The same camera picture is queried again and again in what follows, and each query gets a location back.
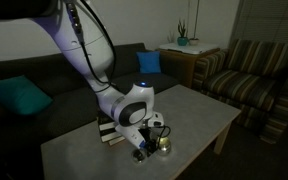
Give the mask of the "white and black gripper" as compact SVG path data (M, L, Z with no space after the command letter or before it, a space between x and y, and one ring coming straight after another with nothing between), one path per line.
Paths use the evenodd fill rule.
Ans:
M148 152L153 154L157 150L157 143L155 140L150 140L147 149L144 148L147 141L150 139L150 130L148 128L137 127L135 125L128 127L117 125L115 130L139 149L140 158L146 158Z

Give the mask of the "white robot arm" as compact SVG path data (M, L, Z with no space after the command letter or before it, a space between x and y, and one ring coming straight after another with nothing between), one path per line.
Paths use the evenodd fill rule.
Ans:
M0 0L0 21L30 19L53 39L65 58L95 92L102 112L115 121L115 130L137 148L150 152L146 134L164 124L153 110L154 88L136 82L127 94L109 81L106 69L114 62L113 43L86 0Z

